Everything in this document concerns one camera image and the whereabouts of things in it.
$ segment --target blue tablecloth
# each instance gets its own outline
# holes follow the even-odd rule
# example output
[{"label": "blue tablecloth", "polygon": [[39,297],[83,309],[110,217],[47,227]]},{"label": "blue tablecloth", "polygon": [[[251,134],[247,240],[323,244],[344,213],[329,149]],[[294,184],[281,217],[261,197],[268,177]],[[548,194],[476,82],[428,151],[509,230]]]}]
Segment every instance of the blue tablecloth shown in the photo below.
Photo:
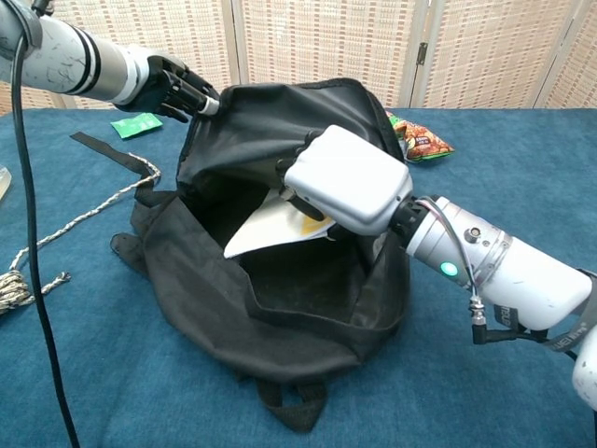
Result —
[{"label": "blue tablecloth", "polygon": [[[411,165],[416,193],[438,193],[564,262],[597,269],[597,111],[397,110],[451,143],[449,158]],[[155,162],[174,186],[187,127],[165,120],[123,142],[119,111],[25,114],[39,233],[97,205],[137,176],[69,138],[78,131]],[[15,176],[0,202],[0,267],[25,245],[25,210],[11,117],[0,119],[0,163]],[[571,385],[573,364],[526,341],[474,346],[468,296],[418,261],[399,336],[358,371],[329,385],[308,435],[283,427],[160,314],[151,285],[115,256],[131,231],[132,196],[40,252],[71,411],[86,447],[585,447],[590,409]],[[0,446],[65,446],[34,306],[0,317]]]}]

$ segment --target fabric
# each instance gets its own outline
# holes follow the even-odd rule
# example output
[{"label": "fabric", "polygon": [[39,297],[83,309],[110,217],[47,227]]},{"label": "fabric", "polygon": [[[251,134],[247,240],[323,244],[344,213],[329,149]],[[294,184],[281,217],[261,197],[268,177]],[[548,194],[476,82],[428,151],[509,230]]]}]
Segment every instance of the fabric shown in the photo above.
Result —
[{"label": "fabric", "polygon": [[160,309],[213,357],[261,380],[320,382],[360,366],[406,309],[409,257],[395,235],[276,245],[234,260],[223,250],[282,186],[276,163],[292,161],[308,134],[338,123],[402,160],[382,106],[352,79],[235,86],[220,101],[215,118],[191,125],[180,199],[137,232]]},{"label": "fabric", "polygon": [[[445,195],[558,259],[597,270],[597,111],[395,112],[455,148],[449,158],[411,165],[417,194]],[[174,187],[187,127],[165,119],[155,132],[122,142],[109,123],[128,117],[116,110],[25,113],[40,236],[138,177],[72,133],[149,158],[164,175],[159,189]],[[0,163],[15,176],[0,202],[0,266],[7,267],[25,244],[10,117],[0,119]],[[84,446],[593,444],[593,417],[572,388],[572,362],[526,341],[474,346],[466,292],[418,261],[398,337],[328,385],[312,433],[292,433],[255,400],[254,384],[237,382],[168,325],[151,285],[112,253],[110,239],[129,226],[132,205],[131,195],[40,252],[42,281],[62,270],[73,275],[47,304]],[[0,318],[0,343],[0,446],[65,446],[34,306]]]}]

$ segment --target robotic hand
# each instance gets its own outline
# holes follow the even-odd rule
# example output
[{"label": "robotic hand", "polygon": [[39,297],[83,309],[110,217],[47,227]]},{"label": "robotic hand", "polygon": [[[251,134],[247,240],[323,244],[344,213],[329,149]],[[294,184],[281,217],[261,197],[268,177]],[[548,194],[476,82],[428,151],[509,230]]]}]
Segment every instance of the robotic hand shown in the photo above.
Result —
[{"label": "robotic hand", "polygon": [[[546,341],[548,329],[580,314],[572,329],[544,344],[568,351],[582,342],[573,385],[597,411],[595,274],[557,261],[446,198],[411,196],[405,164],[338,126],[307,143],[291,163],[280,162],[286,191],[308,205],[304,210],[314,208],[353,233],[395,231],[409,255],[469,289],[474,343]],[[487,330],[484,301],[510,330]]]},{"label": "robotic hand", "polygon": [[51,17],[38,18],[21,0],[0,0],[0,80],[10,80],[23,33],[28,43],[23,85],[183,122],[185,114],[213,115],[219,108],[214,88],[177,58],[137,46],[123,48]]}]

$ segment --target green led light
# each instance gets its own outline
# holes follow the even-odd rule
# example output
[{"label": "green led light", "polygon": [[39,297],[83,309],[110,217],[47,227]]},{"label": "green led light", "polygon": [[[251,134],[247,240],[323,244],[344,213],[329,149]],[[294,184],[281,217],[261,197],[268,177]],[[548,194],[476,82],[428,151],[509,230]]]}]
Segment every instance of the green led light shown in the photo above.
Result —
[{"label": "green led light", "polygon": [[441,271],[449,277],[454,277],[458,275],[458,268],[454,263],[450,263],[449,261],[444,261],[443,263],[441,263],[439,269],[441,269]]}]

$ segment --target snack bag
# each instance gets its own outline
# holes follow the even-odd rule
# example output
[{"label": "snack bag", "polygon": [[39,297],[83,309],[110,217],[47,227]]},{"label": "snack bag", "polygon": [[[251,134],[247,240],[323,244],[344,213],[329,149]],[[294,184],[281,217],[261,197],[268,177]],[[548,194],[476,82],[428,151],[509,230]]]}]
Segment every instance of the snack bag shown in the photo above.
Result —
[{"label": "snack bag", "polygon": [[407,161],[428,161],[454,152],[453,147],[424,126],[401,119],[389,111],[386,114]]}]

